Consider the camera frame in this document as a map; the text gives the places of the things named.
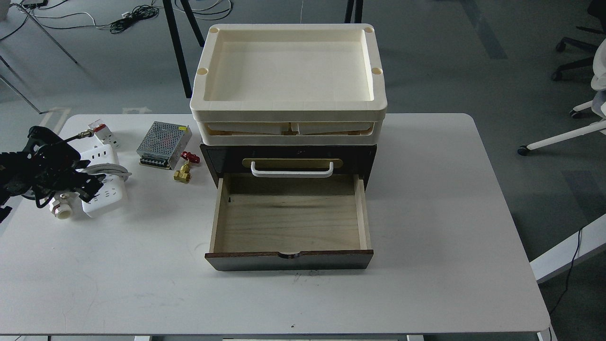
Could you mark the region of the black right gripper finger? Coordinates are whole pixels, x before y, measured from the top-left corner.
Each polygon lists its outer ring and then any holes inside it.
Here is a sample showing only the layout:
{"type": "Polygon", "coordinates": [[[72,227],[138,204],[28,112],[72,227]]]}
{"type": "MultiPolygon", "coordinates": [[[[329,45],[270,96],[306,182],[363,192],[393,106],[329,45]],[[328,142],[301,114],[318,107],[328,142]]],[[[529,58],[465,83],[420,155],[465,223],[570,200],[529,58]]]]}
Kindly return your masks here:
{"type": "Polygon", "coordinates": [[[95,197],[95,186],[69,188],[66,192],[75,193],[82,201],[88,203],[95,197]]]}

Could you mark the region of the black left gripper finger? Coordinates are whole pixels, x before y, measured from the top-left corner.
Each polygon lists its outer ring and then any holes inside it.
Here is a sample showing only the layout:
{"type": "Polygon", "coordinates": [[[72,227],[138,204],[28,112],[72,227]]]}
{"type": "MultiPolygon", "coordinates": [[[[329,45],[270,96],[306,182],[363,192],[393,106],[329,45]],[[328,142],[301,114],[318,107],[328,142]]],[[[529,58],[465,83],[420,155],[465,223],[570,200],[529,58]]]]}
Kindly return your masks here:
{"type": "Polygon", "coordinates": [[[106,174],[74,173],[71,177],[73,188],[78,190],[99,190],[104,185],[106,174]]]}

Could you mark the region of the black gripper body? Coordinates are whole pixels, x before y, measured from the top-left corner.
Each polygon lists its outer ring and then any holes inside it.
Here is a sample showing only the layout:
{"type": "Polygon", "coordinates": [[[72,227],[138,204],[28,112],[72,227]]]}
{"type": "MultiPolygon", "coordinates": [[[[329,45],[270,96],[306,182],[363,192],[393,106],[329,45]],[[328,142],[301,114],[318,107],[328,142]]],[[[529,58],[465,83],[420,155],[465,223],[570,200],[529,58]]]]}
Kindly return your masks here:
{"type": "Polygon", "coordinates": [[[63,140],[47,127],[33,126],[27,137],[26,189],[20,196],[43,199],[67,192],[82,196],[82,175],[76,172],[80,154],[69,145],[82,133],[63,140]]]}

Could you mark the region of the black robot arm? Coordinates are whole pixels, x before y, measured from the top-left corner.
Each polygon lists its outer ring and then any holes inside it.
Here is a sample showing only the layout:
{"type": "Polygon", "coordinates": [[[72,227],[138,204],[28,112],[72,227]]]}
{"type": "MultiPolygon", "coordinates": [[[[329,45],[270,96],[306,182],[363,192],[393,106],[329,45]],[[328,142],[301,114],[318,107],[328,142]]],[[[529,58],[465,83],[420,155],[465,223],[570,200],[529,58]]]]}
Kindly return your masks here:
{"type": "Polygon", "coordinates": [[[23,151],[1,153],[0,198],[1,218],[11,212],[6,205],[9,197],[24,196],[45,207],[52,197],[65,192],[78,193],[84,202],[90,202],[103,186],[104,174],[80,172],[89,164],[69,142],[92,137],[93,130],[85,130],[63,140],[44,126],[32,126],[23,151]]]}

